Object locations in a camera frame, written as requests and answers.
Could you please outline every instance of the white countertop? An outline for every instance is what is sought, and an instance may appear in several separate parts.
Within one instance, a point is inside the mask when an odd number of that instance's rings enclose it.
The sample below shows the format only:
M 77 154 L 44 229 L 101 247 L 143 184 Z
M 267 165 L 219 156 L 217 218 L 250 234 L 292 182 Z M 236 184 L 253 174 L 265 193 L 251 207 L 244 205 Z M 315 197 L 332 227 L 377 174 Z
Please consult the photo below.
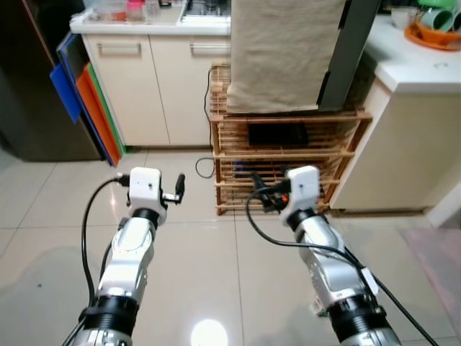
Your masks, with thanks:
M 152 24 L 92 22 L 92 9 L 71 20 L 80 34 L 112 35 L 230 35 L 231 24 L 185 24 L 181 7 L 162 9 Z M 461 93 L 461 53 L 422 47 L 407 40 L 389 16 L 376 16 L 364 48 L 364 61 L 392 91 L 408 93 Z
M 111 35 L 230 35 L 230 23 L 190 24 L 179 21 L 182 8 L 161 9 L 153 23 L 92 22 L 93 9 L 87 9 L 71 19 L 71 31 L 76 34 Z
M 389 16 L 376 17 L 364 61 L 392 92 L 461 93 L 461 53 L 412 43 Z

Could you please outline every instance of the red lid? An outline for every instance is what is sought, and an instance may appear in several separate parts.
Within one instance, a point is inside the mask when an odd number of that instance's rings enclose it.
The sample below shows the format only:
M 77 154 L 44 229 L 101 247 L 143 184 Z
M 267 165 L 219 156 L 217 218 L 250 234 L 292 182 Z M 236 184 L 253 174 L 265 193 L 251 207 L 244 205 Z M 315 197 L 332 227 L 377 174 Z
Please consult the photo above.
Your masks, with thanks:
M 137 10 L 137 9 L 143 9 L 143 3 L 140 1 L 130 1 L 127 4 L 127 10 Z

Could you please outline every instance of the orange cutting board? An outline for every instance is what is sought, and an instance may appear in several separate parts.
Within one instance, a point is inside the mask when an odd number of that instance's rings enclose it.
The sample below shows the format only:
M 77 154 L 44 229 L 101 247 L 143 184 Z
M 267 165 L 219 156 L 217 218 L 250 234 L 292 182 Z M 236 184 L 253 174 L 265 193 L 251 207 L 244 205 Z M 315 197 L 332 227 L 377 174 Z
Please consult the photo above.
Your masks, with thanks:
M 107 129 L 109 130 L 109 133 L 110 133 L 110 136 L 112 138 L 112 141 L 115 143 L 115 146 L 117 146 L 117 139 L 115 138 L 115 135 L 112 132 L 112 129 L 110 127 L 109 119 L 107 119 L 107 114 L 104 111 L 104 107 L 102 106 L 102 102 L 101 102 L 101 99 L 99 98 L 99 94 L 98 94 L 98 91 L 96 89 L 96 86 L 94 85 L 93 80 L 91 79 L 91 72 L 89 70 L 89 64 L 90 63 L 87 63 L 85 65 L 85 69 L 84 69 L 85 78 L 88 81 L 89 87 L 91 88 L 91 93 L 93 94 L 93 97 L 96 100 L 96 103 L 97 103 L 98 108 L 99 108 L 99 112 L 101 113 L 102 119 L 104 120 Z M 120 149 L 118 148 L 118 146 L 117 146 L 117 152 L 118 152 L 119 156 L 122 157 L 122 153 L 120 153 Z
M 98 131 L 98 135 L 116 167 L 120 161 L 120 152 L 118 151 L 117 144 L 115 143 L 114 136 L 108 127 L 106 119 L 99 109 L 97 99 L 91 90 L 91 78 L 87 68 L 85 68 L 84 72 L 77 78 L 76 86 L 91 120 L 93 120 L 94 127 Z

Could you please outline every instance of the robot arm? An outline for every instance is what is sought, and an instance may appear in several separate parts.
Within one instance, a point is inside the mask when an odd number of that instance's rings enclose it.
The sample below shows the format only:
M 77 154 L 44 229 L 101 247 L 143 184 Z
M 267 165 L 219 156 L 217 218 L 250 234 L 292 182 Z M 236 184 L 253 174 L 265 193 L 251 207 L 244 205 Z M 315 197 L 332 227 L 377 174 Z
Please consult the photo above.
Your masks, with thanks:
M 346 252 L 339 233 L 313 212 L 319 196 L 317 168 L 292 169 L 286 175 L 289 184 L 283 182 L 278 190 L 288 196 L 287 202 L 279 203 L 280 220 L 293 230 L 300 244 L 300 256 L 309 269 L 317 303 L 328 313 L 341 346 L 400 345 L 384 309 L 376 303 L 377 284 L 367 268 L 359 269 L 331 250 L 301 247 L 320 245 Z
M 157 228 L 166 220 L 168 202 L 179 204 L 184 175 L 174 194 L 163 193 L 157 169 L 131 170 L 128 191 L 129 219 L 112 238 L 112 255 L 99 281 L 95 302 L 81 315 L 82 330 L 74 346 L 131 346 L 131 334 L 147 284 Z

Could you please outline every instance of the refrigerator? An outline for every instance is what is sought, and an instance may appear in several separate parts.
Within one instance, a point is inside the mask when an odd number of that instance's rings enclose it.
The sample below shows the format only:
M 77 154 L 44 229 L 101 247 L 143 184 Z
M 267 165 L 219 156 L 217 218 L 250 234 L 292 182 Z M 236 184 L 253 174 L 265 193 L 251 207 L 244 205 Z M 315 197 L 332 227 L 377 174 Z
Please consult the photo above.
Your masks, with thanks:
M 85 117 L 73 124 L 50 80 L 82 0 L 14 0 L 0 16 L 0 137 L 25 161 L 102 159 Z

